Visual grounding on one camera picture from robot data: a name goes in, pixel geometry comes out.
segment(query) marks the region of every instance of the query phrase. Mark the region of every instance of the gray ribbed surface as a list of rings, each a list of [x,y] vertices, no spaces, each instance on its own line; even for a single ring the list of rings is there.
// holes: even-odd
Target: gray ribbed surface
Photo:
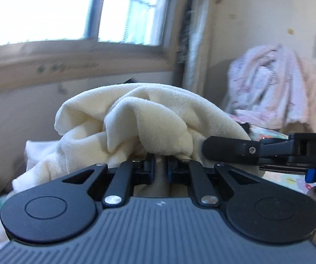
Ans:
[[[70,242],[48,247],[11,242],[0,251],[0,264],[52,263],[316,264],[316,248],[310,242],[286,247],[250,242],[217,211],[198,209],[189,198],[133,197],[123,208],[105,210],[91,230]]]

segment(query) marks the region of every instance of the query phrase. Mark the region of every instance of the circular pad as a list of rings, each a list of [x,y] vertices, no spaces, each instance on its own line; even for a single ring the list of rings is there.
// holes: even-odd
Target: circular pad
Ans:
[[[269,220],[286,220],[294,216],[297,207],[281,197],[267,197],[256,203],[256,211]]]
[[[7,235],[39,245],[81,234],[97,217],[97,206],[87,190],[87,186],[55,180],[14,195],[0,212]]]
[[[33,218],[51,219],[62,215],[67,207],[67,203],[59,197],[41,196],[31,200],[25,209]]]
[[[226,217],[246,237],[286,245],[312,238],[316,202],[269,182],[240,185],[226,206]]]

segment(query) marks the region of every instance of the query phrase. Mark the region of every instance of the metal pin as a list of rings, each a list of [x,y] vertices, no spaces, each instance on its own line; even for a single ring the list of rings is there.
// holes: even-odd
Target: metal pin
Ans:
[[[108,195],[104,199],[104,202],[106,204],[119,204],[121,201],[122,201],[122,198],[119,197],[118,195]]]
[[[203,204],[217,204],[219,199],[214,195],[205,195],[201,197],[201,202]]]
[[[250,147],[248,150],[251,154],[256,153],[256,148],[255,147]]]

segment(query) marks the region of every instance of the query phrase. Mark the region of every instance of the blue clip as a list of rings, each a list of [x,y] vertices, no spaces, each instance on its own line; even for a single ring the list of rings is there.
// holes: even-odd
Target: blue clip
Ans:
[[[305,182],[313,184],[316,182],[316,169],[308,169],[305,176]]]

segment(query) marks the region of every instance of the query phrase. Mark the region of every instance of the beige wall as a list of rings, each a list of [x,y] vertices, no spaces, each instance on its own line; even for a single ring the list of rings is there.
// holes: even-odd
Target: beige wall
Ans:
[[[224,0],[214,10],[204,95],[215,104],[226,93],[230,62],[251,47],[282,43],[316,63],[316,0]]]
[[[85,90],[123,83],[129,78],[138,82],[174,83],[172,72],[136,73],[59,82],[1,93],[0,189],[5,187],[15,171],[23,168],[27,140],[60,139],[54,130],[54,120],[64,101]]]

